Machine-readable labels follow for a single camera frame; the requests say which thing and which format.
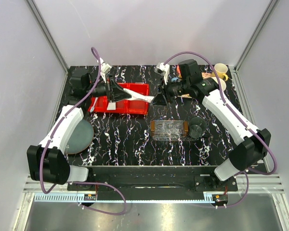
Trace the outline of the white toothpaste tube red cap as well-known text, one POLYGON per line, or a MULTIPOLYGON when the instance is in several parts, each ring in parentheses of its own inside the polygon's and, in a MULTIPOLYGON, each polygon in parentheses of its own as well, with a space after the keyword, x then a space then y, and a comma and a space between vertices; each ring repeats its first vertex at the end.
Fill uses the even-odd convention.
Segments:
POLYGON ((123 88, 123 90, 130 96, 127 98, 128 101, 144 101, 146 103, 151 103, 154 99, 154 96, 143 95, 127 88, 123 88))

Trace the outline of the dark grey mug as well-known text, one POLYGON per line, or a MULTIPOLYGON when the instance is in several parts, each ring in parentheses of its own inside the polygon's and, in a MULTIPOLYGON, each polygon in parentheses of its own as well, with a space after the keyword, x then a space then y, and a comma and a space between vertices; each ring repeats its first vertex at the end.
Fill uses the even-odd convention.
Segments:
POLYGON ((194 117, 189 122, 188 135, 193 139, 200 139, 207 129, 206 121, 201 117, 194 117))

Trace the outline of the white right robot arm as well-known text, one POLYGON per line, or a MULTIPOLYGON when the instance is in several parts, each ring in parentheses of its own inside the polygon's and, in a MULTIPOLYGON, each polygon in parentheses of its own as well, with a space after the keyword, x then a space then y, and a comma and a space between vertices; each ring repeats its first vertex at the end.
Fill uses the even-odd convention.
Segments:
POLYGON ((181 81, 169 82, 170 66, 165 63, 157 64, 155 72, 163 79, 151 104, 167 105, 173 97, 188 94, 210 110, 230 133, 236 147, 215 168, 214 176, 209 179, 211 188, 219 191, 226 186, 230 177, 266 157, 271 133, 267 129, 259 130, 232 105, 223 92, 220 78, 203 78, 196 60, 182 61, 178 67, 181 81))

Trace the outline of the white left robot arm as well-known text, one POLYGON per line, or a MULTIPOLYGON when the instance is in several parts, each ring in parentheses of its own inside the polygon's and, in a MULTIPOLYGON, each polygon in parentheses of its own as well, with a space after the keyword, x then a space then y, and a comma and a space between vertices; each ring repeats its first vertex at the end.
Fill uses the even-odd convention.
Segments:
POLYGON ((110 103, 136 98, 136 92, 119 85, 111 77, 107 77, 105 71, 98 72, 98 79, 93 85, 90 84, 88 72, 85 69, 76 71, 75 77, 78 80, 81 80, 80 74, 85 75, 82 87, 83 98, 75 105, 64 106, 47 136, 39 145, 31 145, 27 150, 31 179, 39 181, 41 188, 44 188, 44 183, 52 183, 56 186, 78 181, 82 189, 92 189, 95 179, 89 175, 89 170, 85 167, 71 166, 66 160, 64 153, 68 141, 83 120, 87 108, 91 105, 91 98, 106 97, 110 103))

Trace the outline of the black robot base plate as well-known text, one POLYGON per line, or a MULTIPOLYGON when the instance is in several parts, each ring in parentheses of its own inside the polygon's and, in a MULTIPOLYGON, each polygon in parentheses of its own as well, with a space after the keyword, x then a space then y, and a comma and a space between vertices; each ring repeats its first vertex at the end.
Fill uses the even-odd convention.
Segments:
POLYGON ((88 176, 86 183, 99 182, 110 184, 118 189, 127 188, 181 188, 196 192, 236 192, 238 186, 236 180, 230 180, 213 186, 209 183, 210 176, 192 174, 141 174, 141 175, 107 175, 93 174, 88 176))

